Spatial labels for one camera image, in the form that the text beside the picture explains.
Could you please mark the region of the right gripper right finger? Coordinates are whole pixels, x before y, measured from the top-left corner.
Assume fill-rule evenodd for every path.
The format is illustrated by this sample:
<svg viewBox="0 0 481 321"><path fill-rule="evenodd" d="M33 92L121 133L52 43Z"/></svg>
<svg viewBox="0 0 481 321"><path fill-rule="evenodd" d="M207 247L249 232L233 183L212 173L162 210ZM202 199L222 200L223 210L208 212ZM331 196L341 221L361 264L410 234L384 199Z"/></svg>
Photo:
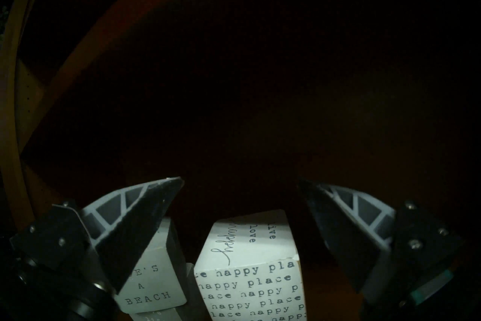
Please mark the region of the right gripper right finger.
<svg viewBox="0 0 481 321"><path fill-rule="evenodd" d="M447 270L464 240L406 199L391 207L365 192L300 179L320 236L364 297L401 297Z"/></svg>

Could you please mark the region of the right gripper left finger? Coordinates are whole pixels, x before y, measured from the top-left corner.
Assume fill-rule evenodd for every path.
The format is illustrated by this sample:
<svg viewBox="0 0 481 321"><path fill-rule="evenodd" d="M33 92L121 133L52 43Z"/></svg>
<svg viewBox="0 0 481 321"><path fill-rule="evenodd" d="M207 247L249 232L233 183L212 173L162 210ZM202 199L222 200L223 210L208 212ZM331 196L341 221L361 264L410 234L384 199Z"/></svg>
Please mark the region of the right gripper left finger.
<svg viewBox="0 0 481 321"><path fill-rule="evenodd" d="M118 293L181 190L180 177L115 190L80 209L64 199L10 239L25 282L55 290L100 281Z"/></svg>

